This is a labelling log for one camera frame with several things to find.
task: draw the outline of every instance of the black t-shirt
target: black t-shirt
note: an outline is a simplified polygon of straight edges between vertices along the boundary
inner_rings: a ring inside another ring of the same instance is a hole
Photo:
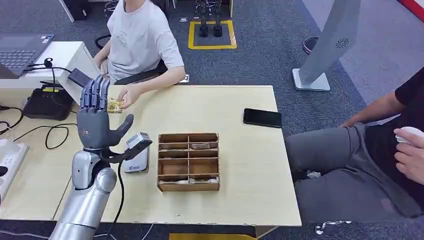
[[[415,199],[424,211],[424,185],[408,179],[396,168],[398,161],[394,155],[398,141],[393,133],[394,129],[407,126],[424,132],[424,67],[394,93],[405,108],[391,121],[366,129],[366,148],[380,169]]]

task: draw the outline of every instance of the silver robotic arm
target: silver robotic arm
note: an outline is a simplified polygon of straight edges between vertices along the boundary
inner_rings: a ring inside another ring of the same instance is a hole
[[[134,117],[128,115],[117,130],[110,130],[108,87],[109,81],[100,75],[82,90],[77,125],[83,149],[73,156],[71,192],[50,240],[93,240],[117,183],[117,174],[110,164],[121,166],[152,143],[146,133],[139,132],[127,141],[132,147],[124,153],[109,149],[119,144]]]

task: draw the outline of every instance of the laptop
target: laptop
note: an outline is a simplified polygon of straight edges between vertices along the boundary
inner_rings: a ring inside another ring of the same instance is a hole
[[[18,79],[52,42],[54,34],[0,33],[0,79]]]

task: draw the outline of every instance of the cardboard box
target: cardboard box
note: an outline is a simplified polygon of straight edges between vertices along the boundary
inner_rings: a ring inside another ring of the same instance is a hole
[[[157,187],[163,192],[220,189],[217,133],[160,134]]]

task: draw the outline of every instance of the power strip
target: power strip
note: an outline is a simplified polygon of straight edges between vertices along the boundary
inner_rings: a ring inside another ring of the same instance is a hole
[[[19,143],[18,146],[18,151],[5,154],[3,159],[0,161],[1,174],[6,172],[3,176],[0,176],[0,203],[2,203],[5,199],[6,193],[8,192],[16,173],[21,166],[22,160],[24,160],[25,155],[27,155],[28,152],[29,147],[27,144]]]

